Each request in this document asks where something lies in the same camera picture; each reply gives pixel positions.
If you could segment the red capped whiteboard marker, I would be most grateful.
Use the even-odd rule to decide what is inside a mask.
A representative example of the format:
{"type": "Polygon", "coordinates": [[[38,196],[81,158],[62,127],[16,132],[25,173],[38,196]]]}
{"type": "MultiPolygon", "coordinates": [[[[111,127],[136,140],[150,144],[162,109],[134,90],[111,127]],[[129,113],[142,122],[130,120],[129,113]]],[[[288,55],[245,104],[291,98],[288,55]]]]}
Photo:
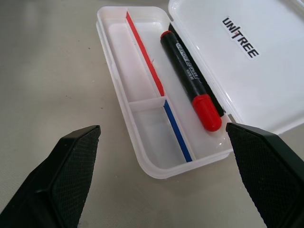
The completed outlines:
{"type": "Polygon", "coordinates": [[[209,132],[219,130],[221,117],[182,44],[169,30],[162,33],[160,42],[203,127],[209,132]]]}

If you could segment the white plastic pencil case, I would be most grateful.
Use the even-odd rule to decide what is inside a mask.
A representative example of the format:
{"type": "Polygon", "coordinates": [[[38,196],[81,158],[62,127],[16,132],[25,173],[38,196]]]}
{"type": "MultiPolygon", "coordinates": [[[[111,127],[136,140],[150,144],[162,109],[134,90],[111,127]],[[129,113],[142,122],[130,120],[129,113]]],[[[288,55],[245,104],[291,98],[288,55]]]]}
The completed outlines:
{"type": "Polygon", "coordinates": [[[230,122],[304,124],[304,0],[105,6],[97,31],[140,167],[166,179],[232,152],[230,122]]]}

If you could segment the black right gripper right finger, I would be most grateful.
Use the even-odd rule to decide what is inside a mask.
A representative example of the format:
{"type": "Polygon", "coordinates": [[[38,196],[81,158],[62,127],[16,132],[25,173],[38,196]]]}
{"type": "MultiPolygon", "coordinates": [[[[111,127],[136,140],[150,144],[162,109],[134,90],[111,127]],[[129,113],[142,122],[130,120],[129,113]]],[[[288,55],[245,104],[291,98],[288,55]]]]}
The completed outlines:
{"type": "Polygon", "coordinates": [[[276,134],[228,123],[242,182],[267,228],[304,228],[304,161],[276,134]]]}

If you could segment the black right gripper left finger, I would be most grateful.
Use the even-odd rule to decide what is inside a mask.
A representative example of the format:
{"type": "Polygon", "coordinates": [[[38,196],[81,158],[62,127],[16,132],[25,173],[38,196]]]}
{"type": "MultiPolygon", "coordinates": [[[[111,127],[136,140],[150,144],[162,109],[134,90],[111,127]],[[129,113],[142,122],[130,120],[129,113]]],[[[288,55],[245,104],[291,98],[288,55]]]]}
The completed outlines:
{"type": "Polygon", "coordinates": [[[100,134],[92,125],[60,138],[0,213],[0,228],[78,228],[100,134]]]}

